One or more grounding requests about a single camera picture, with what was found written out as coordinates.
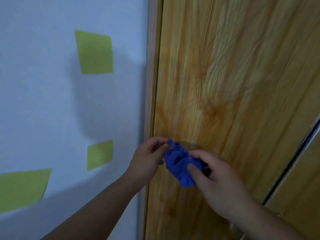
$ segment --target blue cloth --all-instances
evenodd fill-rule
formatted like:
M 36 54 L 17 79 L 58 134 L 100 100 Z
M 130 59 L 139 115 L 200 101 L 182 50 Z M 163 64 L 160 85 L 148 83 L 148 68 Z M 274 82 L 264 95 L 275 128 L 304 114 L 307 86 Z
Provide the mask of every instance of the blue cloth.
M 163 156 L 167 169 L 174 175 L 183 188 L 188 188 L 190 185 L 196 185 L 188 174 L 186 166 L 187 164 L 192 163 L 204 173 L 205 169 L 203 163 L 200 160 L 191 157 L 179 143 L 174 143 L 172 140 L 169 140 L 169 144 L 173 148 L 166 150 Z

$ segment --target left hand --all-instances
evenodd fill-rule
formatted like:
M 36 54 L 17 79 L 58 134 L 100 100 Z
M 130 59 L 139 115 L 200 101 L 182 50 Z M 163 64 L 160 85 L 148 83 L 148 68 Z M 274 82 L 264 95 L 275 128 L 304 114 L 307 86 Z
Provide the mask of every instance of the left hand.
M 169 147 L 167 138 L 148 139 L 137 148 L 125 175 L 142 189 L 156 174 L 158 166 L 164 163 L 163 154 Z

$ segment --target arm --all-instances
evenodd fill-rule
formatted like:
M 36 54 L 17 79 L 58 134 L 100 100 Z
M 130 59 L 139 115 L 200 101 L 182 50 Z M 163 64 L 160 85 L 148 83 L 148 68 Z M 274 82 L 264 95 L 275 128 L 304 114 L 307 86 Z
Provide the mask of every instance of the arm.
M 107 239 L 127 205 L 163 164 L 168 139 L 153 137 L 140 145 L 129 168 L 114 183 L 60 224 L 43 240 Z
M 206 177 L 193 164 L 187 165 L 190 176 L 210 207 L 220 216 L 238 226 L 253 240 L 304 240 L 292 226 L 269 212 L 251 196 L 236 171 L 222 159 L 203 151 L 190 152 L 208 164 Z

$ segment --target forearm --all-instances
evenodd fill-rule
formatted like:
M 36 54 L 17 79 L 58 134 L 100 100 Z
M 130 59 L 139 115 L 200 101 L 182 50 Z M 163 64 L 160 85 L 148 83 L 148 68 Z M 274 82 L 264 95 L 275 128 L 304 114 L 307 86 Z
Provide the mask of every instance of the forearm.
M 138 186 L 122 175 L 43 239 L 106 240 L 138 191 Z
M 256 203 L 237 225 L 252 240 L 305 240 L 292 226 Z

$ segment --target hand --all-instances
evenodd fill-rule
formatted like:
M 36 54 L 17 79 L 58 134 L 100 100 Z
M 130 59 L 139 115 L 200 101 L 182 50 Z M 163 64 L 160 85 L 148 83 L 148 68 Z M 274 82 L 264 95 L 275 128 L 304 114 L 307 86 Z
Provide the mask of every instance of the hand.
M 158 166 L 164 164 L 162 158 L 167 149 L 168 139 L 163 137 L 152 137 L 137 148 L 125 175 L 139 190 L 153 178 Z
M 238 224 L 249 216 L 253 207 L 259 205 L 237 172 L 226 161 L 204 150 L 190 151 L 189 154 L 194 158 L 200 158 L 212 171 L 210 176 L 206 177 L 193 164 L 187 165 L 188 173 L 217 214 Z

